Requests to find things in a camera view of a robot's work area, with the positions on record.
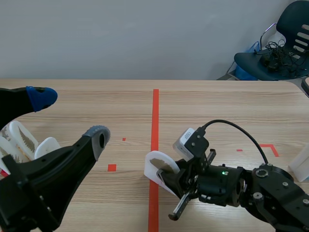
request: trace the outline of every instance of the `red dot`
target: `red dot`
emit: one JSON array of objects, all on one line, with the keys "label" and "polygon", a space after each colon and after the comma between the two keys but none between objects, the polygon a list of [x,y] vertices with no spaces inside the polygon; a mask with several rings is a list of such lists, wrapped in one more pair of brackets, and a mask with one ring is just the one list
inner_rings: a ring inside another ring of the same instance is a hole
[{"label": "red dot", "polygon": [[108,172],[116,172],[117,164],[109,164],[107,167]]}]

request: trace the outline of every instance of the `chair backrest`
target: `chair backrest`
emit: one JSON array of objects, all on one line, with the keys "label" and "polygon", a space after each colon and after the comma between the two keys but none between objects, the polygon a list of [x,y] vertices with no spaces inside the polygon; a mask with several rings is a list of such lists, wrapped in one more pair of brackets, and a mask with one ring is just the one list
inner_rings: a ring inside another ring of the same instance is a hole
[{"label": "chair backrest", "polygon": [[277,31],[285,36],[285,46],[289,49],[309,50],[309,1],[299,0],[288,5],[277,23]]}]

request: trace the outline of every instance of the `wooden table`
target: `wooden table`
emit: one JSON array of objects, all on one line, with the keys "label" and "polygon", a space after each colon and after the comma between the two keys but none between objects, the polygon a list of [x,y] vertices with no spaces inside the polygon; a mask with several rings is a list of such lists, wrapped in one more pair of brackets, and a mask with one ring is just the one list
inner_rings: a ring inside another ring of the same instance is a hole
[{"label": "wooden table", "polygon": [[[148,231],[149,180],[143,168],[151,149],[153,89],[159,89],[159,150],[175,160],[180,157],[172,144],[185,129],[218,118],[237,123],[260,144],[274,145],[279,157],[263,149],[270,163],[285,170],[309,142],[309,100],[287,82],[0,80],[4,88],[27,85],[51,87],[59,94],[52,107],[18,119],[39,142],[52,136],[62,146],[71,145],[98,124],[112,133],[75,193],[59,232]],[[215,165],[252,169],[263,162],[252,142],[231,126],[212,125],[206,137],[217,150]],[[108,164],[116,164],[116,172],[108,172]],[[309,192],[308,182],[299,185]],[[158,202],[160,232],[274,231],[241,207],[197,200],[174,222],[168,213],[178,199],[159,188]]]}]

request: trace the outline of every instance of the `blue bag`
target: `blue bag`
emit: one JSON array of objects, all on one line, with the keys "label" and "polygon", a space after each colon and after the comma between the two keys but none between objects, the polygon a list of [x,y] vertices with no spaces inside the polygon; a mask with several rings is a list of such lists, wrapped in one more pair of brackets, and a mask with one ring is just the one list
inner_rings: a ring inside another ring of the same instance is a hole
[{"label": "blue bag", "polygon": [[[256,41],[251,48],[249,48],[245,52],[254,52],[256,50],[257,52],[260,51],[260,43]],[[250,75],[246,71],[244,71],[240,66],[237,65],[236,70],[235,70],[235,77],[237,77],[239,80],[242,81],[257,81],[257,78]]]}]

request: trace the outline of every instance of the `blue fingertip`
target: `blue fingertip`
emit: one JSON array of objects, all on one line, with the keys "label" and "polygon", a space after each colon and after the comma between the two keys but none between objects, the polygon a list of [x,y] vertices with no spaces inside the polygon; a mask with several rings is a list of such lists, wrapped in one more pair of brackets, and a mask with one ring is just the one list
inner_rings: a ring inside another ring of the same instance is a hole
[{"label": "blue fingertip", "polygon": [[44,88],[44,92],[40,93],[32,86],[26,87],[27,94],[33,107],[34,112],[42,110],[45,106],[54,104],[58,94],[52,88]]}]

